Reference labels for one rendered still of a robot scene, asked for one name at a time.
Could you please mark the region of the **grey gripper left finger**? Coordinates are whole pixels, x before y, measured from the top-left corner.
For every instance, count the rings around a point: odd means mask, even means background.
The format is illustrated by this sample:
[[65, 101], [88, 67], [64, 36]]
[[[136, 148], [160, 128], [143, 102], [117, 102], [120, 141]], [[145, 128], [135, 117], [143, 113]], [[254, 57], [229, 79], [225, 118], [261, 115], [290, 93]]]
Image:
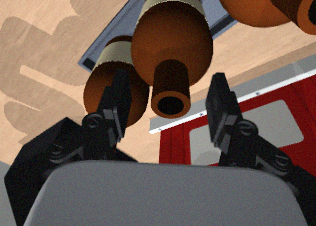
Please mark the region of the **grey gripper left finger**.
[[124, 138], [131, 102], [129, 72], [117, 68], [96, 112], [87, 114], [82, 126], [7, 172], [4, 183], [17, 226], [24, 226], [43, 184], [58, 167], [83, 160], [116, 160], [113, 145]]

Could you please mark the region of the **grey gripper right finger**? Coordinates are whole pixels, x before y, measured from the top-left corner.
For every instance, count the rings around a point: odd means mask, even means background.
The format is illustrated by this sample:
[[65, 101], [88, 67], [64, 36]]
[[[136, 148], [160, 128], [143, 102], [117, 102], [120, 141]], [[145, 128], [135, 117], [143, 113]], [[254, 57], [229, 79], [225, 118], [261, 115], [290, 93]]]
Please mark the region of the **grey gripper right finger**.
[[243, 119], [225, 73], [212, 75], [205, 107], [211, 143], [221, 150], [218, 166], [260, 170], [282, 179], [297, 199], [308, 226], [316, 226], [316, 177], [295, 166], [286, 153], [258, 135], [255, 123]]

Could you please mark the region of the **brown bottle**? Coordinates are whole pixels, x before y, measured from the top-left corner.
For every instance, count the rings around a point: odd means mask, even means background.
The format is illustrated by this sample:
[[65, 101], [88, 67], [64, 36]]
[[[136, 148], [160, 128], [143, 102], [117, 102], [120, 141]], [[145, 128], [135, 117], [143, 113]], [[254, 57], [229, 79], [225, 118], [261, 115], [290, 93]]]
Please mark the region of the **brown bottle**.
[[316, 35], [316, 0], [219, 1], [233, 19], [244, 25], [271, 28], [292, 21], [304, 33]]
[[191, 108], [190, 88], [207, 73], [214, 53], [200, 0], [145, 0], [131, 40], [131, 59], [152, 89], [151, 109], [175, 119]]
[[86, 112], [96, 112], [105, 86], [111, 86], [117, 68], [129, 72], [132, 102], [127, 127], [134, 125], [144, 115], [149, 100], [150, 85], [137, 73], [131, 59], [132, 36], [122, 35], [111, 39], [103, 49], [84, 87], [83, 103]]

